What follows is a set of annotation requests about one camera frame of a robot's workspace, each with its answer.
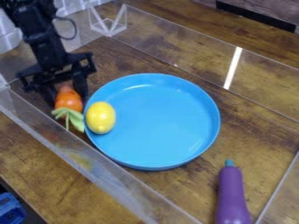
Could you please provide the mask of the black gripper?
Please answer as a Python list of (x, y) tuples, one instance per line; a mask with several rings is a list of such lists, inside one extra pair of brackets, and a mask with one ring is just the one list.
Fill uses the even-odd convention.
[(46, 84), (42, 86), (42, 98), (50, 106), (54, 106), (58, 92), (52, 84), (72, 80), (74, 88), (86, 102), (90, 95), (87, 78), (96, 72), (92, 56), (92, 52), (68, 53), (62, 65), (48, 68), (40, 64), (30, 66), (16, 73), (23, 89), (36, 89)]

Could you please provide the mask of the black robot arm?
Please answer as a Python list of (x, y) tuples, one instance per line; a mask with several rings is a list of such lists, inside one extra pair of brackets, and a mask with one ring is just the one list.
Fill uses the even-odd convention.
[(54, 19), (75, 21), (56, 15), (54, 0), (0, 0), (0, 9), (23, 32), (23, 41), (32, 48), (38, 63), (16, 73), (23, 91), (35, 91), (52, 106), (58, 96), (55, 85), (72, 80), (83, 100), (90, 89), (87, 78), (98, 71), (92, 52), (70, 53), (62, 43), (63, 37), (55, 28)]

